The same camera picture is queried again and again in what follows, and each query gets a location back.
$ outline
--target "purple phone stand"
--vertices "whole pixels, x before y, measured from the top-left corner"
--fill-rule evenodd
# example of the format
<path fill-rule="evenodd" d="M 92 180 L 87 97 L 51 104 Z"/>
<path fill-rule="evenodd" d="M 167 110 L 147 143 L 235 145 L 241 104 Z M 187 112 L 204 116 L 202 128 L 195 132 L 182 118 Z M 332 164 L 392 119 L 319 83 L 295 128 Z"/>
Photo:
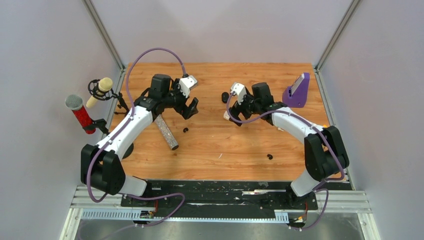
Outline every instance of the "purple phone stand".
<path fill-rule="evenodd" d="M 309 73 L 304 72 L 293 85 L 288 86 L 282 94 L 282 102 L 289 108 L 303 108 L 308 98 Z"/>

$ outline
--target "wooden tabletop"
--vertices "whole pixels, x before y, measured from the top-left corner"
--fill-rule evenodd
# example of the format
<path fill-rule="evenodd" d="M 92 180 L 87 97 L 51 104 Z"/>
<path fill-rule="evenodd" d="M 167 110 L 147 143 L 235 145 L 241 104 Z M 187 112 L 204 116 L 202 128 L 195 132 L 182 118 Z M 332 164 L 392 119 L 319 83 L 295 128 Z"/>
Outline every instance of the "wooden tabletop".
<path fill-rule="evenodd" d="M 234 82 L 244 84 L 249 90 L 255 83 L 266 82 L 277 102 L 281 101 L 287 86 L 308 72 L 306 105 L 293 110 L 313 123 L 328 125 L 311 64 L 186 63 L 185 67 L 187 73 L 198 80 L 190 98 L 198 98 L 199 113 L 184 120 L 173 109 L 166 109 L 162 117 L 179 148 L 172 151 L 152 123 L 135 140 L 134 152 L 122 161 L 126 174 L 143 179 L 292 181 L 303 172 L 305 159 L 301 142 L 263 120 L 241 127 L 225 120 L 226 105 L 221 101 L 221 93 L 229 92 Z M 181 77 L 182 71 L 177 63 L 137 64 L 129 78 L 134 99 L 150 86 L 154 74 L 175 79 Z M 125 83 L 121 92 L 128 103 Z M 123 118 L 123 115 L 115 115 L 111 129 Z"/>

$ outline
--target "silver cylinder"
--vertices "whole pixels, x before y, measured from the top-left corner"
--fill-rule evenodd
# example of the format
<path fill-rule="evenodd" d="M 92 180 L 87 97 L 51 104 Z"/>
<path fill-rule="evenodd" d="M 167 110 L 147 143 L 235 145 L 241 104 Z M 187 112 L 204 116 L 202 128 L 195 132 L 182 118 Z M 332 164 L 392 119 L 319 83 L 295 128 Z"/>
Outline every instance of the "silver cylinder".
<path fill-rule="evenodd" d="M 160 132 L 162 133 L 162 136 L 165 138 L 171 150 L 177 149 L 178 142 L 175 139 L 174 135 L 172 135 L 172 132 L 167 126 L 164 119 L 162 118 L 162 115 L 157 116 L 156 120 L 154 120 L 154 123 L 156 123 L 157 127 L 159 128 Z"/>

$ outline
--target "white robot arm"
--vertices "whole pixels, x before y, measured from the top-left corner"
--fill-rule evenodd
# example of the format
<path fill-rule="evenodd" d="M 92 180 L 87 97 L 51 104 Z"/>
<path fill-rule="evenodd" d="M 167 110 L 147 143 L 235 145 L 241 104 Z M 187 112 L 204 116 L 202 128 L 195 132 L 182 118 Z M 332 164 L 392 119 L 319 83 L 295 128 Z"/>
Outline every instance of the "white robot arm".
<path fill-rule="evenodd" d="M 175 81 L 172 81 L 168 75 L 154 75 L 150 88 L 146 90 L 148 95 L 141 95 L 135 100 L 134 114 L 130 110 L 109 135 L 95 146 L 87 144 L 82 149 L 81 181 L 84 184 L 87 183 L 88 167 L 93 156 L 101 146 L 108 143 L 96 159 L 91 171 L 91 186 L 110 195 L 120 193 L 142 196 L 148 183 L 143 179 L 126 175 L 121 160 L 131 154 L 134 140 L 163 113 L 165 108 L 174 108 L 184 119 L 189 119 L 197 114 L 199 102 L 197 98 L 194 98 L 189 106 L 186 105 L 190 90 L 197 85 L 198 81 L 191 75 L 177 78 Z"/>
<path fill-rule="evenodd" d="M 229 107 L 229 113 L 224 113 L 224 118 L 241 126 L 239 114 L 249 119 L 253 114 L 259 114 L 260 118 L 273 126 L 287 131 L 305 146 L 305 167 L 303 173 L 290 184 L 288 191 L 292 192 L 293 198 L 303 197 L 313 191 L 321 181 L 332 174 L 338 173 L 339 169 L 327 150 L 322 147 L 322 140 L 317 134 L 320 131 L 328 140 L 330 147 L 337 155 L 341 166 L 349 166 L 349 159 L 343 145 L 339 130 L 334 127 L 324 128 L 310 122 L 297 114 L 282 102 L 274 102 L 269 86 L 265 82 L 252 86 L 252 94 L 241 83 L 234 83 L 230 89 L 231 95 L 237 96 L 237 101 Z"/>

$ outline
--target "gray wall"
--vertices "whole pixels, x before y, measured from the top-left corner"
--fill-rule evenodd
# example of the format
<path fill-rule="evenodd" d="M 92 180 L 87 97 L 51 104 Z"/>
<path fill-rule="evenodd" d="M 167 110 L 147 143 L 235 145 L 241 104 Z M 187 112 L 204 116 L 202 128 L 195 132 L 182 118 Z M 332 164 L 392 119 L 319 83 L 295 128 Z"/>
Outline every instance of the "gray wall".
<path fill-rule="evenodd" d="M 316 63 L 351 0 L 93 0 L 125 63 L 153 47 L 185 62 Z M 175 62 L 165 52 L 142 62 Z"/>
<path fill-rule="evenodd" d="M 322 70 L 384 240 L 422 239 L 424 1 L 364 0 Z"/>
<path fill-rule="evenodd" d="M 65 107 L 118 69 L 83 3 L 0 2 L 0 239 L 56 240 L 79 183 L 86 135 Z M 89 113 L 105 117 L 108 103 Z"/>

